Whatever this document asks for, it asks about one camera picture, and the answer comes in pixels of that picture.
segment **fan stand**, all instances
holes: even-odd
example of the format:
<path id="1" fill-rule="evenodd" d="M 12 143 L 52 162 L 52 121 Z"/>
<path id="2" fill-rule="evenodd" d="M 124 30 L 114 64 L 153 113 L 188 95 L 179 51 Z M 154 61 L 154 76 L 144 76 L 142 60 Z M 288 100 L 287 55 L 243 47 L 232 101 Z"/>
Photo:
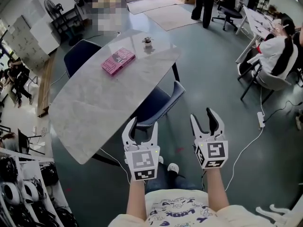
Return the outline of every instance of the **fan stand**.
<path id="1" fill-rule="evenodd" d="M 64 25 L 67 27 L 67 30 L 70 32 L 70 34 L 72 35 L 72 38 L 69 40 L 68 45 L 69 46 L 74 46 L 76 43 L 78 43 L 82 38 L 83 35 L 79 34 L 79 35 L 75 35 L 72 31 L 72 29 L 68 26 L 67 21 L 65 19 L 65 17 L 63 16 L 63 8 L 62 5 L 59 3 L 56 5 L 56 8 L 59 10 L 60 12 L 60 18 L 62 19 Z"/>

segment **long black hair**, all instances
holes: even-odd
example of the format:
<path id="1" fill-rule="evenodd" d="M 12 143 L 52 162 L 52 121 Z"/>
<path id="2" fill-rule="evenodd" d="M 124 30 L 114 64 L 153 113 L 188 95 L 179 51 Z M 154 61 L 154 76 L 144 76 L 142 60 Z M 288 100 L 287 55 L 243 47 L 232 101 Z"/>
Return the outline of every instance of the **long black hair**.
<path id="1" fill-rule="evenodd" d="M 278 61 L 276 62 L 275 67 L 271 71 L 271 75 L 273 76 L 278 76 L 285 71 L 289 59 L 294 52 L 294 44 L 291 37 L 294 34 L 294 23 L 290 19 L 285 19 L 284 21 L 282 21 L 282 25 L 284 26 L 284 30 L 286 31 L 288 36 L 285 39 L 285 48 L 282 54 L 280 55 Z"/>

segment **desk leg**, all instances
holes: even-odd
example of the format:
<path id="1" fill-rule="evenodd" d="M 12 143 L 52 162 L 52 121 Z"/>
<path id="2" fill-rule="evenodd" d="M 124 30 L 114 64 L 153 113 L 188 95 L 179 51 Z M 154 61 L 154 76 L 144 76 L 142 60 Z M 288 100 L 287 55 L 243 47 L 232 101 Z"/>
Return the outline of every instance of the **desk leg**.
<path id="1" fill-rule="evenodd" d="M 250 48 L 253 46 L 253 44 L 256 42 L 256 40 L 258 38 L 259 38 L 259 36 L 255 35 L 255 37 L 251 40 L 251 42 L 249 43 L 249 45 L 245 48 L 245 50 L 242 52 L 242 54 L 236 60 L 236 63 L 240 63 L 241 58 L 250 50 Z"/>
<path id="2" fill-rule="evenodd" d="M 247 19 L 247 16 L 245 15 L 245 17 L 244 17 L 242 23 L 240 24 L 240 26 L 239 26 L 239 28 L 238 28 L 238 30 L 237 30 L 237 32 L 236 32 L 236 35 L 238 35 L 238 34 L 240 33 L 240 31 L 241 31 L 241 29 L 242 29 L 242 27 L 243 27 L 243 25 L 244 25 L 246 19 Z"/>
<path id="3" fill-rule="evenodd" d="M 179 74 L 178 74 L 178 69 L 177 69 L 176 63 L 173 64 L 172 70 L 173 70 L 173 72 L 174 72 L 176 81 L 180 82 L 180 78 L 179 78 Z"/>
<path id="4" fill-rule="evenodd" d="M 116 161 L 112 161 L 106 157 L 103 157 L 101 155 L 98 155 L 98 154 L 94 154 L 91 158 L 94 158 L 98 161 L 101 161 L 101 162 L 104 162 L 104 163 L 107 163 L 107 164 L 110 164 L 110 165 L 113 165 L 113 166 L 120 166 Z"/>

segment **book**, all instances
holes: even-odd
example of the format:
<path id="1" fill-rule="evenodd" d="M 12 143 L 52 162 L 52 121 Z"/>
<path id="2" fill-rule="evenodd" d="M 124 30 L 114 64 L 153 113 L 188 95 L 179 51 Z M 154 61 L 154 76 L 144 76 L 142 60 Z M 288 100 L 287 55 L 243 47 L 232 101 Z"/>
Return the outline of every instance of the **book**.
<path id="1" fill-rule="evenodd" d="M 121 48 L 101 64 L 111 76 L 117 74 L 123 67 L 127 66 L 136 58 L 136 55 L 125 48 Z"/>

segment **black pants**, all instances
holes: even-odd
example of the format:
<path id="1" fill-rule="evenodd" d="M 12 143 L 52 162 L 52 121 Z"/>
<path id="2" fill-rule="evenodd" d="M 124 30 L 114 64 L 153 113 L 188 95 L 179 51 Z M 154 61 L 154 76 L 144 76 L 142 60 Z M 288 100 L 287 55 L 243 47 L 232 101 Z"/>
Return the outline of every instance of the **black pants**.
<path id="1" fill-rule="evenodd" d="M 29 94 L 25 89 L 24 89 L 24 85 L 26 84 L 28 80 L 28 74 L 27 73 L 21 73 L 21 75 L 16 78 L 15 80 L 15 88 L 16 88 L 16 93 L 17 93 L 17 98 L 18 101 L 21 102 L 21 98 L 23 94 L 25 97 L 30 98 L 31 94 Z"/>
<path id="2" fill-rule="evenodd" d="M 203 4 L 204 4 L 203 27 L 207 28 L 212 18 L 214 0 L 196 0 L 195 7 L 193 9 L 193 12 L 191 13 L 191 18 L 194 20 L 200 19 Z"/>
<path id="3" fill-rule="evenodd" d="M 259 54 L 259 51 L 256 48 L 252 48 L 250 51 L 248 51 L 244 61 L 241 63 L 239 67 L 240 74 L 242 75 L 244 72 L 247 71 L 247 69 L 251 66 L 251 64 L 247 63 L 251 58 L 255 57 L 257 54 Z"/>

